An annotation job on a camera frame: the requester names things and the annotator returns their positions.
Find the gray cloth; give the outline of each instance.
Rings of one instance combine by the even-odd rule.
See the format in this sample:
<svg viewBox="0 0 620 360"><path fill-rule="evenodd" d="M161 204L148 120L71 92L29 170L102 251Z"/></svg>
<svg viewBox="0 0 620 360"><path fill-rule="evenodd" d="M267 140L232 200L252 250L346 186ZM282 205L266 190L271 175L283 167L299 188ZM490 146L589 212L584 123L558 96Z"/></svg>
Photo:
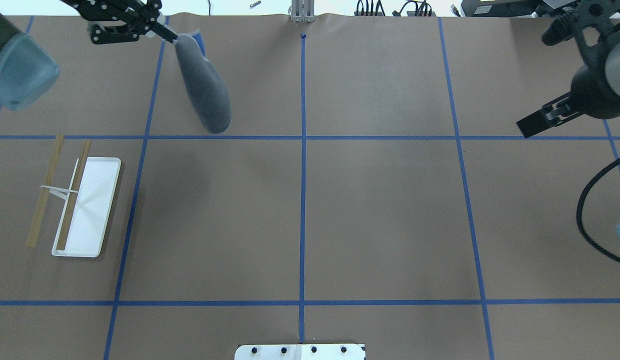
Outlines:
<svg viewBox="0 0 620 360"><path fill-rule="evenodd" d="M208 132L224 132L232 120L226 84L191 35L179 34L175 48L183 82L198 118Z"/></svg>

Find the wires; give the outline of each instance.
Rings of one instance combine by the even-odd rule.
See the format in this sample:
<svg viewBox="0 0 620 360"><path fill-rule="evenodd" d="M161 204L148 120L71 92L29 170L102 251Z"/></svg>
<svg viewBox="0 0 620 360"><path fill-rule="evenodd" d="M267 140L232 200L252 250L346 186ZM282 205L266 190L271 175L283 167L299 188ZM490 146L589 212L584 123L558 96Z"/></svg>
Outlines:
<svg viewBox="0 0 620 360"><path fill-rule="evenodd" d="M408 0L403 4L399 11L394 10L392 12L392 16L401 16L401 13L404 12L406 5L410 3L414 4L414 16L432 16L432 6L428 2L426 2L426 0Z"/></svg>
<svg viewBox="0 0 620 360"><path fill-rule="evenodd" d="M375 8L375 0L365 0L365 11L363 9L363 0L358 0L356 2L356 10L355 16L379 16L379 9L381 9L381 14L386 16L386 10L384 10L384 6L381 4L381 0L376 2Z"/></svg>
<svg viewBox="0 0 620 360"><path fill-rule="evenodd" d="M586 232L586 229L584 228L584 220L582 219L584 215L584 203L592 187L594 187L594 185L599 180L601 180L601 178L603 178L604 175L609 173L609 171L611 171L612 169L616 168L619 164L620 164L620 157L614 160L613 162L610 162L608 166L604 167L603 170L599 171L596 175L594 175L592 180L590 180L590 182L588 182L586 187L583 189L583 192L581 192L581 196L579 197L579 202L577 203L577 228L579 228L579 232L581 233L581 235L583 235L584 239L588 242L588 244L591 244L591 246L595 248L596 250L598 250L601 254L607 256L608 258L620 264L619 256L614 255L614 253L611 253L610 251L603 248L600 244L594 241L592 237L590 237L590 235L588 235L588 232Z"/></svg>
<svg viewBox="0 0 620 360"><path fill-rule="evenodd" d="M386 10L384 10L384 6L381 4L381 0L376 2L376 10L374 10L374 16L379 16L379 7L381 7L381 14L386 16Z"/></svg>

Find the black cable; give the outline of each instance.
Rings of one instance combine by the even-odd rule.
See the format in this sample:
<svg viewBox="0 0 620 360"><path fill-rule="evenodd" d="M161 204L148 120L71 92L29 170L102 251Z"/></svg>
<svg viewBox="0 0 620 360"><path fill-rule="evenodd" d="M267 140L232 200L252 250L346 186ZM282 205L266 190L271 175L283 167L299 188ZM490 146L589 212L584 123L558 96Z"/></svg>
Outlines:
<svg viewBox="0 0 620 360"><path fill-rule="evenodd" d="M619 166L619 164L620 164L620 157L618 159L610 162L610 164L608 166L604 167L603 170L599 171L596 175L594 175L592 180L590 180L588 182L586 187L581 192L581 196L579 197L579 202L577 203L577 228L579 228L579 232L581 233L581 235L583 235L584 239L588 242L588 244L591 244L591 246L593 248L595 248L596 250L598 250L601 254L607 256L608 258L610 258L610 259L612 259L612 260L614 260L614 261L616 261L617 263L620 264L620 257L619 256L614 255L614 253L611 253L610 251L608 251L605 248L603 248L600 244L598 244L596 241L594 241L592 239L592 237L590 237L590 235L588 235L588 232L586 232L586 229L584 228L584 220L582 219L582 217L584 215L584 203L585 203L586 197L588 196L588 193L591 191L592 187L594 187L594 185L599 180L601 180L601 178L603 178L604 175L609 173L609 171L611 171L612 169L614 169L617 166Z"/></svg>
<svg viewBox="0 0 620 360"><path fill-rule="evenodd" d="M381 4L381 0L376 2L376 10L374 11L374 16L379 16L379 7L381 7L381 14L386 16L386 10L384 10L384 6Z"/></svg>
<svg viewBox="0 0 620 360"><path fill-rule="evenodd" d="M399 11L394 10L392 16L401 16L406 5L414 3L414 16L432 16L432 6L424 1L407 0Z"/></svg>
<svg viewBox="0 0 620 360"><path fill-rule="evenodd" d="M414 16L424 16L425 7L426 7L426 2L424 1L421 3L421 6L419 6L419 9L414 12Z"/></svg>
<svg viewBox="0 0 620 360"><path fill-rule="evenodd" d="M416 14L417 10L419 9L419 2L415 1L415 0L408 0L406 1L403 6L401 7L401 9L398 12L397 16L401 16L401 13L404 12L404 8L406 7L406 5L410 4L410 3L414 3L414 12Z"/></svg>

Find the white tray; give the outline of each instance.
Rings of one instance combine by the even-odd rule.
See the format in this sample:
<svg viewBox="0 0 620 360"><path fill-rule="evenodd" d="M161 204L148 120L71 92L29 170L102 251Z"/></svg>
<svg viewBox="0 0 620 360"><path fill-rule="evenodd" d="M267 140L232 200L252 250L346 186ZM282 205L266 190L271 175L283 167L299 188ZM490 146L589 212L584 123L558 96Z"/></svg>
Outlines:
<svg viewBox="0 0 620 360"><path fill-rule="evenodd" d="M121 160L117 157L88 157L72 214L65 250L57 250L57 242L68 200L63 205L61 220L56 230L54 244L52 244L52 255L80 258L99 256L102 244L104 244L104 235L120 168ZM77 164L74 165L74 171L77 171Z"/></svg>

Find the white metal bracket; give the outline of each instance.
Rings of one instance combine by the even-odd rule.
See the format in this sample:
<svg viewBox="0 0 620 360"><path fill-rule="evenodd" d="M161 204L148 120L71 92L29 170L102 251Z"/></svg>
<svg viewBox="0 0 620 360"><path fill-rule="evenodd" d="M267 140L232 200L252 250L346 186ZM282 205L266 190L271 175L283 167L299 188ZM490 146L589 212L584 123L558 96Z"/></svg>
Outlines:
<svg viewBox="0 0 620 360"><path fill-rule="evenodd" d="M315 0L292 0L290 20L293 23L314 23Z"/></svg>
<svg viewBox="0 0 620 360"><path fill-rule="evenodd" d="M234 360L366 360L365 344L242 345Z"/></svg>

